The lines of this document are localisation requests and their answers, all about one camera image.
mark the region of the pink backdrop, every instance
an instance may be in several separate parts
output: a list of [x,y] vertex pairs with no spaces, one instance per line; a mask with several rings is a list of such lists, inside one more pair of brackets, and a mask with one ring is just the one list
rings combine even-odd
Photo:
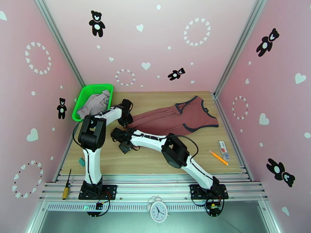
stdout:
[[[116,91],[214,91],[255,1],[46,0],[85,83]],[[102,37],[91,10],[102,13]]]
[[[220,94],[250,170],[287,233],[311,226],[310,22],[311,0],[268,0]],[[256,48],[273,28],[280,36],[259,57]],[[292,187],[274,178],[268,158],[295,176]]]
[[0,32],[0,231],[24,232],[64,154],[80,87],[34,0],[0,0]]

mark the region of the wooden floor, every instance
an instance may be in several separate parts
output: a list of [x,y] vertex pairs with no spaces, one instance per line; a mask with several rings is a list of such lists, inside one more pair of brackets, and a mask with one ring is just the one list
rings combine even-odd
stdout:
[[[182,103],[198,95],[204,100],[204,106],[208,108],[212,116],[217,117],[219,127],[207,127],[187,135],[193,139],[199,147],[196,155],[196,162],[211,174],[218,173],[240,173],[238,158],[229,141],[225,127],[220,119],[216,105],[209,92],[115,92],[113,94],[112,105],[121,103],[122,99],[129,99],[133,104],[131,114],[137,115],[156,108],[169,107],[175,103]],[[107,126],[106,141],[101,150],[100,166],[102,174],[180,174],[185,173],[182,169],[171,167],[160,152],[141,147],[139,151],[131,150],[126,155],[118,148],[118,143],[114,143],[110,137],[110,132],[115,127],[122,128],[117,121]],[[195,146],[187,139],[180,138],[187,146],[190,154],[196,151]],[[225,141],[230,154],[229,165],[226,166],[212,156],[208,149],[220,154],[217,141]],[[71,144],[61,174],[85,174],[85,167],[79,163],[79,158],[83,157],[82,149],[75,144]]]

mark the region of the gray cloth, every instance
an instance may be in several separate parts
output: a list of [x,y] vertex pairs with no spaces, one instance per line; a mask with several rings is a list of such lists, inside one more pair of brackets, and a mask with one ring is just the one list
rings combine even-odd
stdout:
[[109,98],[110,92],[108,90],[104,90],[101,94],[92,94],[77,113],[80,115],[80,118],[83,119],[86,115],[95,115],[102,111],[106,111]]

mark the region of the orange pencil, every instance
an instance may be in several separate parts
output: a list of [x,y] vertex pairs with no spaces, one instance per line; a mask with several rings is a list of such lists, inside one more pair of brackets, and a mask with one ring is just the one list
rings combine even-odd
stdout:
[[229,163],[227,163],[225,160],[223,160],[221,157],[219,157],[216,153],[214,153],[214,152],[211,151],[211,150],[208,150],[208,151],[210,151],[211,154],[212,154],[215,158],[217,158],[219,161],[221,161],[223,164],[225,164],[226,166],[229,165]]

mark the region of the green basket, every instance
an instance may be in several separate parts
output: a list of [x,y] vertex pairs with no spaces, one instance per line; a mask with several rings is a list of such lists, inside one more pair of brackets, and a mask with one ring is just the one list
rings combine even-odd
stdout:
[[72,119],[76,122],[82,121],[77,111],[85,105],[86,101],[92,94],[101,94],[104,90],[108,90],[110,92],[110,98],[109,98],[109,103],[108,103],[108,108],[107,108],[109,109],[111,106],[112,93],[114,91],[114,86],[111,84],[87,85],[83,87],[80,92],[79,98],[72,112]]

